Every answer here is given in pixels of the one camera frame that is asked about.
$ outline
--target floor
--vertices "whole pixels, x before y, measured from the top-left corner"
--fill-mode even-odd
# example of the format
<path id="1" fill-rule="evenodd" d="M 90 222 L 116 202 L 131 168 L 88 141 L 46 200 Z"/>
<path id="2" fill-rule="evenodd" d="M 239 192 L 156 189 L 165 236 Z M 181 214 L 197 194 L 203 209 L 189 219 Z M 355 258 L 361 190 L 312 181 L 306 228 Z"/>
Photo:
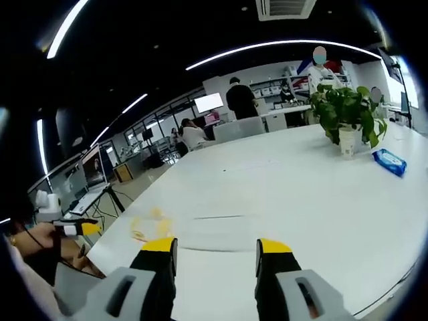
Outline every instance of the floor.
<path id="1" fill-rule="evenodd" d="M 125 208 L 131 204 L 131 199 L 136 199 L 143 191 L 148 189 L 150 185 L 152 185 L 161 175 L 163 175 L 172 165 L 165 164 L 162 167 L 159 167 L 157 169 L 151 169 L 145 173 L 143 173 L 141 176 L 137 177 L 136 179 L 126 182 L 126 183 L 114 183 L 113 189 L 116 191 L 116 194 L 118 195 L 118 198 L 120 199 L 121 203 L 124 205 Z M 101 200 L 100 204 L 98 205 L 98 208 L 100 211 L 105 212 L 112 216 L 103 215 L 105 217 L 104 221 L 104 230 L 109 228 L 111 224 L 113 224 L 115 218 L 113 217 L 116 215 L 116 211 L 114 209 L 113 203 L 110 200 L 109 196 L 105 194 Z M 96 213 L 93 209 L 88 211 L 89 216 L 97 216 L 99 213 Z M 96 242 L 99 239 L 99 235 L 93 235 L 90 239 L 92 242 Z M 374 311 L 372 311 L 370 314 L 364 316 L 364 318 L 361 318 L 361 320 L 364 321 L 381 321 L 386 320 L 387 316 L 394 310 L 395 306 L 397 305 L 397 302 L 401 301 L 401 298 L 403 297 L 403 294 L 405 293 L 405 286 L 401 286 L 400 289 L 397 290 L 397 292 L 391 296 L 388 295 L 386 298 L 388 298 L 387 301 L 382 303 L 379 307 L 377 307 Z"/>

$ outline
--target ceiling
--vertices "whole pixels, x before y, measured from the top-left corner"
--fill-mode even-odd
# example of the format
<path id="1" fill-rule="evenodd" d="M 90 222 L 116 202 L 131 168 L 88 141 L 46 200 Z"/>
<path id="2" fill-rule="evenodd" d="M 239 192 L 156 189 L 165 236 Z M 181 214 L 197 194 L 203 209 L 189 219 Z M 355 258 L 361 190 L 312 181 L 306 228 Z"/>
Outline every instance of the ceiling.
<path id="1" fill-rule="evenodd" d="M 309 19 L 260 22 L 255 0 L 89 0 L 57 56 L 47 60 L 40 43 L 77 1 L 15 2 L 18 19 L 7 42 L 20 53 L 11 64 L 20 69 L 13 71 L 14 80 L 28 79 L 27 86 L 36 83 L 33 94 L 39 103 L 33 105 L 38 112 L 40 108 L 42 113 L 60 106 L 75 108 L 84 119 L 89 140 L 144 93 L 148 97 L 124 114 L 106 136 L 201 86 L 203 80 L 252 66 L 307 59 L 314 45 L 252 49 L 185 71 L 215 54 L 284 39 L 322 39 L 363 48 L 380 41 L 352 1 L 318 0 Z M 349 49 L 325 47 L 328 58 L 357 63 L 372 59 Z M 21 54 L 30 62 L 24 63 Z M 33 77 L 24 76 L 27 66 Z"/>

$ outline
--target woman in white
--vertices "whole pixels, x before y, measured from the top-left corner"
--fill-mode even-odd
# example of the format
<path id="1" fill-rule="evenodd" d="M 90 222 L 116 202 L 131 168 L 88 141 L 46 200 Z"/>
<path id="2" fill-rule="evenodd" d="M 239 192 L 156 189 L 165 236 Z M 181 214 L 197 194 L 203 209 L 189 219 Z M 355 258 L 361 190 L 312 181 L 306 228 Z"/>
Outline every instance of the woman in white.
<path id="1" fill-rule="evenodd" d="M 317 64 L 313 59 L 312 67 L 309 67 L 309 93 L 312 95 L 316 92 L 316 88 L 319 84 L 332 85 L 333 89 L 339 89 L 344 87 L 342 82 L 330 69 L 325 68 L 322 64 Z"/>
<path id="2" fill-rule="evenodd" d="M 189 149 L 195 149 L 199 145 L 206 146 L 208 142 L 207 135 L 202 128 L 199 128 L 190 119 L 185 118 L 181 121 L 183 127 L 183 140 Z"/>

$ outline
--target potted plant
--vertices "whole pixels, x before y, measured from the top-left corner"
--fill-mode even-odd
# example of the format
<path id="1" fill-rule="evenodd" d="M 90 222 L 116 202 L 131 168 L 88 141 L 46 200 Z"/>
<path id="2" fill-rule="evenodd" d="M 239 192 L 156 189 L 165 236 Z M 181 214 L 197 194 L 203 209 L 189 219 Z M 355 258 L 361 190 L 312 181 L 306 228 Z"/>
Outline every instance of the potted plant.
<path id="1" fill-rule="evenodd" d="M 332 89 L 331 85 L 320 84 L 317 92 L 311 95 L 310 104 L 326 136 L 334 144 L 339 145 L 341 139 L 342 144 L 345 144 L 345 140 L 348 144 L 353 137 L 355 143 L 360 144 L 359 140 L 362 140 L 363 143 L 369 142 L 373 148 L 379 143 L 382 134 L 385 137 L 387 123 L 382 118 L 375 118 L 375 109 L 379 103 L 372 101 L 366 87 L 358 87 L 355 92 L 351 88 Z M 379 125 L 378 134 L 375 132 L 375 123 Z"/>

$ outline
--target person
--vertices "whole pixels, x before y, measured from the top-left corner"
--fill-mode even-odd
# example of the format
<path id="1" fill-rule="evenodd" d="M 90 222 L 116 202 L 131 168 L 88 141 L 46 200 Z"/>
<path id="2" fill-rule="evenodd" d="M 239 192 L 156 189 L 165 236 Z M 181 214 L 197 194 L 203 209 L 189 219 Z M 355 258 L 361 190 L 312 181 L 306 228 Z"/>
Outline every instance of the person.
<path id="1" fill-rule="evenodd" d="M 309 93 L 312 95 L 317 91 L 319 84 L 332 85 L 333 89 L 343 87 L 342 82 L 337 78 L 334 72 L 322 64 L 317 64 L 312 58 L 312 67 L 308 69 Z"/>
<path id="2" fill-rule="evenodd" d="M 240 84 L 236 77 L 230 79 L 230 89 L 226 93 L 227 105 L 235 112 L 236 119 L 259 116 L 255 107 L 258 106 L 253 92 L 248 86 Z"/>
<path id="3" fill-rule="evenodd" d="M 183 127 L 183 140 L 189 149 L 205 144 L 208 141 L 207 135 L 202 128 L 199 128 L 188 118 L 184 118 L 181 121 Z"/>
<path id="4" fill-rule="evenodd" d="M 183 139 L 181 138 L 181 135 L 179 135 L 179 132 L 177 131 L 176 128 L 173 128 L 171 130 L 171 137 L 169 139 L 170 139 L 171 145 L 175 146 L 175 148 L 179 152 L 180 157 L 185 156 L 189 152 L 189 149 L 187 148 L 186 144 L 183 142 Z"/>

